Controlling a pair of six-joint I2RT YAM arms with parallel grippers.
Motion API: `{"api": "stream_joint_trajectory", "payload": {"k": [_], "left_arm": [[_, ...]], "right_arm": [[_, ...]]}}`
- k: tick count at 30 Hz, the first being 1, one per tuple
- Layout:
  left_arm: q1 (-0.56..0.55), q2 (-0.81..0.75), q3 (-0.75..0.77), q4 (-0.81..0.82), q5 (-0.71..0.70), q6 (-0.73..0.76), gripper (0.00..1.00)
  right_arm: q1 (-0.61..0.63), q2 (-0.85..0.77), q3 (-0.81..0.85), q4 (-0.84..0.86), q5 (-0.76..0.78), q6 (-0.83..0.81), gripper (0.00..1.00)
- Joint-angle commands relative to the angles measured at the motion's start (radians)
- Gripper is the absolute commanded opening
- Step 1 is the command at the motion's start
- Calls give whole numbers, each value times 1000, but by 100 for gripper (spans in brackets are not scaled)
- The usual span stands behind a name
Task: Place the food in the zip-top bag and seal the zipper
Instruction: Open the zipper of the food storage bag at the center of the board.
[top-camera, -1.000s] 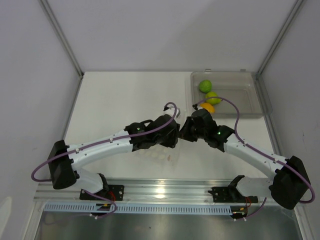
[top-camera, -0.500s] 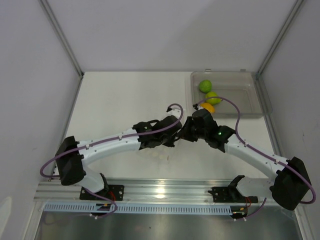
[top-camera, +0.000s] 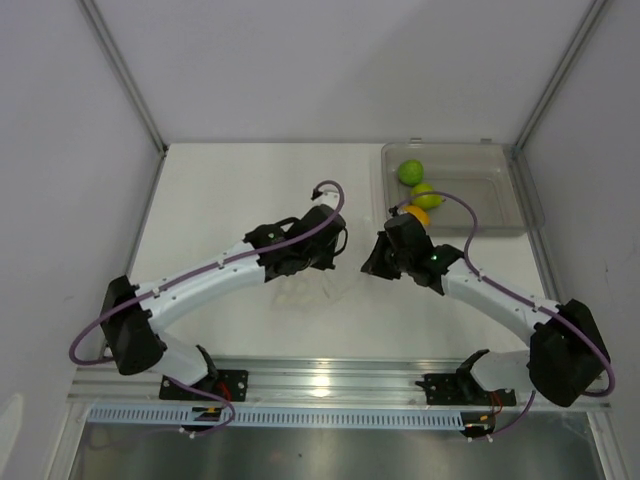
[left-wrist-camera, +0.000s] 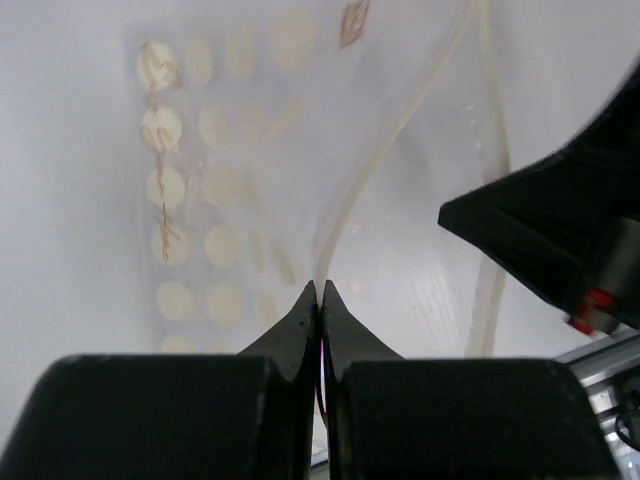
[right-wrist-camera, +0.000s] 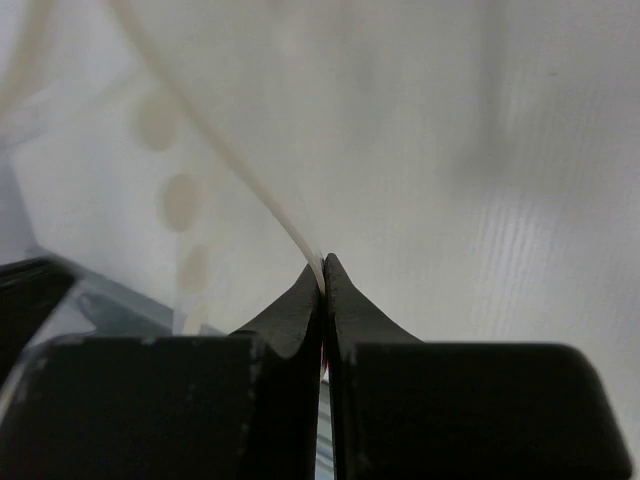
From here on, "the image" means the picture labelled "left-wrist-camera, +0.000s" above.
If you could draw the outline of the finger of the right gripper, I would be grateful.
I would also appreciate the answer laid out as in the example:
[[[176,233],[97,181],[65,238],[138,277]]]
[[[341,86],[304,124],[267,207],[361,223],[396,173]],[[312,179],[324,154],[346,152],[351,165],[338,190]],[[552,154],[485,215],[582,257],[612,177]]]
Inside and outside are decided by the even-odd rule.
[[[548,304],[570,313],[589,232],[614,206],[639,206],[639,70],[565,146],[457,197],[438,223]]]

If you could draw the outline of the clear zip top bag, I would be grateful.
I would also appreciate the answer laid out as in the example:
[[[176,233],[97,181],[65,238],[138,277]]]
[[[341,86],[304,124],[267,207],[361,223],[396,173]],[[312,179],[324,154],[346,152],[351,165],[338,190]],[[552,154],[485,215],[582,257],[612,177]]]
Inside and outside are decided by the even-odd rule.
[[[332,280],[404,355],[493,354],[504,271],[437,223],[509,170],[488,2],[187,2],[123,47],[155,350],[236,352]]]

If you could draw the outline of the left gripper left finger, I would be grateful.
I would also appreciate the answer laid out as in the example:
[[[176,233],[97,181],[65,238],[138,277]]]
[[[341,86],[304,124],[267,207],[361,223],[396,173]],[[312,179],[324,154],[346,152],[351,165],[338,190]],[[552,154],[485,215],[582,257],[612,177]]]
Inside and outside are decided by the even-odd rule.
[[[305,479],[316,289],[236,354],[72,355],[36,382],[5,479]]]

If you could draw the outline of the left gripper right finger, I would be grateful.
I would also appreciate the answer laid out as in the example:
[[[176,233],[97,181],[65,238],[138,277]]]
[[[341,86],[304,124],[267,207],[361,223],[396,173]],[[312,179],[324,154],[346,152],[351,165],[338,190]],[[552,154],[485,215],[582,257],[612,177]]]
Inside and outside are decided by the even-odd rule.
[[[556,359],[405,359],[322,305],[334,479],[618,479],[589,396]]]

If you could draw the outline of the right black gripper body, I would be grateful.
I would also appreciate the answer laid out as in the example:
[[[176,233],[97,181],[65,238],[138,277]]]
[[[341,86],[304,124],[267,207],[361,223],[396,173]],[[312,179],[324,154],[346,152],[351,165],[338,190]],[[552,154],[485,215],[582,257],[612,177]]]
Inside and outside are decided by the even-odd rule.
[[[639,330],[639,206],[604,210],[589,232],[566,323],[585,335]]]

